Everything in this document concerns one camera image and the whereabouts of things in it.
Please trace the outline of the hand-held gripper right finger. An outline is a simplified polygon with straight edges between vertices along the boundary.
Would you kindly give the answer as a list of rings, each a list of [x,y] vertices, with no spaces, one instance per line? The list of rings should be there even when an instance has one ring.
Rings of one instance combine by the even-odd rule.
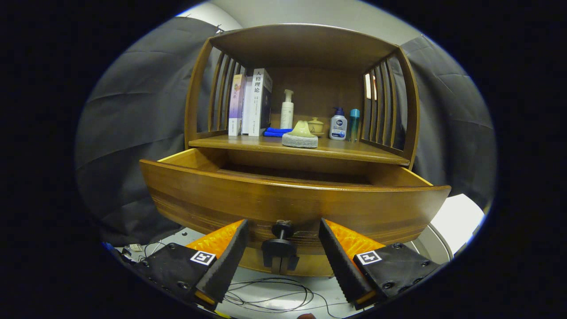
[[[405,244],[384,245],[325,218],[318,238],[344,297],[356,310],[405,293],[440,267]]]

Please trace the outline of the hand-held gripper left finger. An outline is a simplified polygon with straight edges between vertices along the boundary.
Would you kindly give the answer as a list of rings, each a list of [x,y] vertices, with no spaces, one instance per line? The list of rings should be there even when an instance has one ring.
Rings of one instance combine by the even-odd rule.
[[[224,299],[249,244],[249,221],[233,222],[183,246],[168,244],[143,261],[135,272],[183,303],[214,311]]]

